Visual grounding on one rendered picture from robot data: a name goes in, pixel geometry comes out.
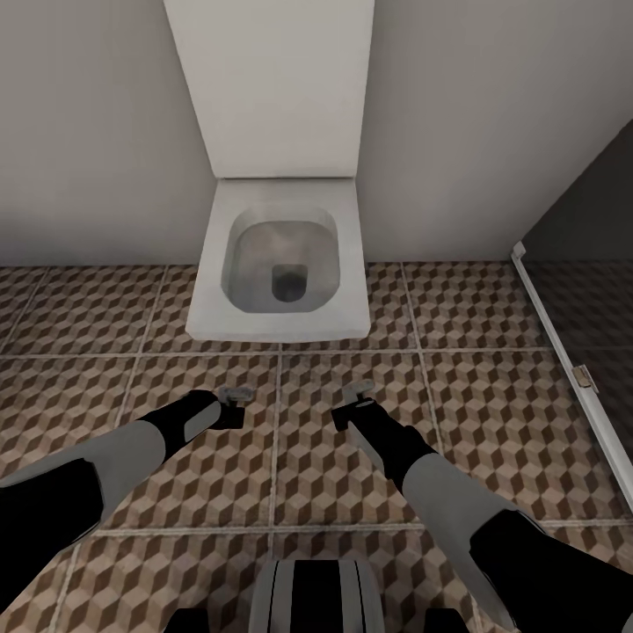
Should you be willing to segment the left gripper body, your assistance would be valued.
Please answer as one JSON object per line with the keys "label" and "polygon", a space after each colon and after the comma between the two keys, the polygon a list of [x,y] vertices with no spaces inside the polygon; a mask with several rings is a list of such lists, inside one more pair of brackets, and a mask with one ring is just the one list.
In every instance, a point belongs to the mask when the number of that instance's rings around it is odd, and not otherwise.
{"label": "left gripper body", "polygon": [[242,429],[244,426],[244,408],[231,405],[222,405],[224,408],[224,420],[220,425],[215,427],[215,430],[225,429]]}

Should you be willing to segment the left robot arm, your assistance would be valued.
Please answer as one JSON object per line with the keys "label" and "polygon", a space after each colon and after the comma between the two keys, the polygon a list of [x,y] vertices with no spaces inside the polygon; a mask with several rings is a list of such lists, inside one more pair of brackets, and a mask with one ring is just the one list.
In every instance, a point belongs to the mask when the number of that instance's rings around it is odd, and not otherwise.
{"label": "left robot arm", "polygon": [[135,487],[208,428],[242,429],[252,390],[190,390],[179,401],[48,455],[0,483],[0,614],[48,562],[100,529]]}

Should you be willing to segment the robot trunk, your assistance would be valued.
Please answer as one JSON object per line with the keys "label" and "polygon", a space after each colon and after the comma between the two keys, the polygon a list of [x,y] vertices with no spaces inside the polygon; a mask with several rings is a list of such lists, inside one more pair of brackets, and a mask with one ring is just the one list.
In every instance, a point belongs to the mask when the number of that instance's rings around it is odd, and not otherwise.
{"label": "robot trunk", "polygon": [[366,560],[266,560],[248,633],[385,633]]}

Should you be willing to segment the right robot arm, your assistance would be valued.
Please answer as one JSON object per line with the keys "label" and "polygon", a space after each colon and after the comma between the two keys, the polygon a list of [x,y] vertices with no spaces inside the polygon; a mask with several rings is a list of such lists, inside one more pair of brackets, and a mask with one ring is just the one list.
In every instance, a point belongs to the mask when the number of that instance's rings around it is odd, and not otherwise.
{"label": "right robot arm", "polygon": [[477,604],[513,633],[633,633],[633,575],[559,542],[521,506],[486,488],[403,427],[376,400],[342,386],[335,428],[393,480]]}

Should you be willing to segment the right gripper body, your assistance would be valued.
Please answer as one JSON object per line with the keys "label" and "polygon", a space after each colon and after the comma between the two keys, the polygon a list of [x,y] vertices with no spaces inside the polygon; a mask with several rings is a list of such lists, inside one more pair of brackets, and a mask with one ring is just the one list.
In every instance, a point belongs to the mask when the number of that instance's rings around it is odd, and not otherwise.
{"label": "right gripper body", "polygon": [[341,432],[344,431],[346,429],[348,429],[348,420],[349,420],[349,413],[352,410],[353,406],[356,404],[360,404],[366,401],[372,401],[372,397],[370,398],[364,398],[360,401],[348,404],[343,407],[338,407],[335,410],[331,411],[331,415],[335,424],[335,428]]}

